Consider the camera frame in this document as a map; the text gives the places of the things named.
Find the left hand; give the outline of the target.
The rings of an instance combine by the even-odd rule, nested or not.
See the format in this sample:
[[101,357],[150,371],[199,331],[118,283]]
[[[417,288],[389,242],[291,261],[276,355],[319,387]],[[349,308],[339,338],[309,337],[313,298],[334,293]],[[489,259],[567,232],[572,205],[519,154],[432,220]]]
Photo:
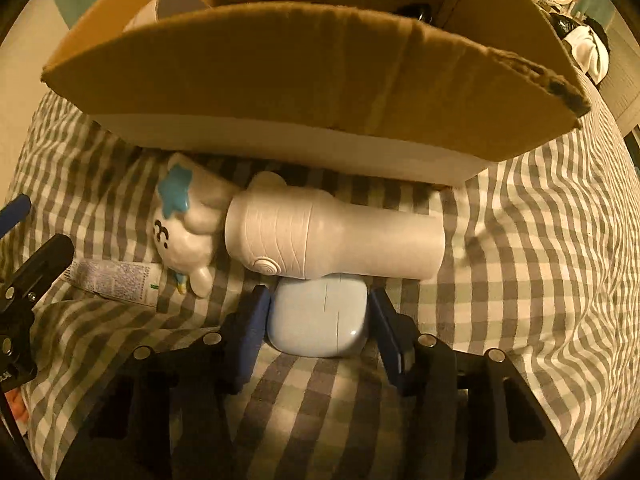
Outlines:
[[17,422],[27,422],[29,414],[21,390],[16,388],[8,391],[6,393],[6,400],[9,403],[9,408],[15,420]]

